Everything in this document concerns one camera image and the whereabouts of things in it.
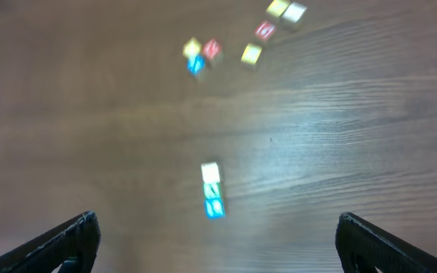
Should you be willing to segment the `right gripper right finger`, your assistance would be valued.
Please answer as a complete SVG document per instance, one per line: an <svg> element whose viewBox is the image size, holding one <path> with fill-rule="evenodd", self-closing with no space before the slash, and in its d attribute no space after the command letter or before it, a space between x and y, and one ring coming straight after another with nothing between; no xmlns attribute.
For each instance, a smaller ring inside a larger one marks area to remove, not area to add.
<svg viewBox="0 0 437 273"><path fill-rule="evenodd" d="M335 247L348 273L437 273L437 258L351 213L339 216Z"/></svg>

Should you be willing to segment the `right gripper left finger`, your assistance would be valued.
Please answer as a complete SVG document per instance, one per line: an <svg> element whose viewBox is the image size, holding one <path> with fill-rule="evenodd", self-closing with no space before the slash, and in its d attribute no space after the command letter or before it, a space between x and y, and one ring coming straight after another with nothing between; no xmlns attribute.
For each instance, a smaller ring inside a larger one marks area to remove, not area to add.
<svg viewBox="0 0 437 273"><path fill-rule="evenodd" d="M95 212L83 212L0 256L0 272L90 273L101 233Z"/></svg>

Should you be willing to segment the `cyan E letter block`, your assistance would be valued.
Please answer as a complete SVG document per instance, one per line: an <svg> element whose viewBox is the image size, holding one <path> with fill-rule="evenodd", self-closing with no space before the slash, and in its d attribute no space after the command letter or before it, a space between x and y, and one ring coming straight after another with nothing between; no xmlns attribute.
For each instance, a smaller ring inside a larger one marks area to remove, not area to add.
<svg viewBox="0 0 437 273"><path fill-rule="evenodd" d="M224 218L225 206L221 199L206 199L204 201L205 212L208 218Z"/></svg>

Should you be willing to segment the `green V letter block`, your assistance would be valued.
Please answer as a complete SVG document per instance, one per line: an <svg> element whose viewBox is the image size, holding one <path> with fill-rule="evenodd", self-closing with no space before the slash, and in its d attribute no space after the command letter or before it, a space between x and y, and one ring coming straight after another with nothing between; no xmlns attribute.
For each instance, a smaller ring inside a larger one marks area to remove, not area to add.
<svg viewBox="0 0 437 273"><path fill-rule="evenodd" d="M223 199L222 184L220 182L203 185L204 199Z"/></svg>

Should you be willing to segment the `white M violin block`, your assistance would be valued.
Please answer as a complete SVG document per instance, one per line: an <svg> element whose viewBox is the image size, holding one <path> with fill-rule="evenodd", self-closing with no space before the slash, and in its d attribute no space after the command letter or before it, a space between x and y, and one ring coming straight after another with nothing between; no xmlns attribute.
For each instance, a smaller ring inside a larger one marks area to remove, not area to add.
<svg viewBox="0 0 437 273"><path fill-rule="evenodd" d="M201 164L203 183L216 184L221 182L221 174L217 162Z"/></svg>

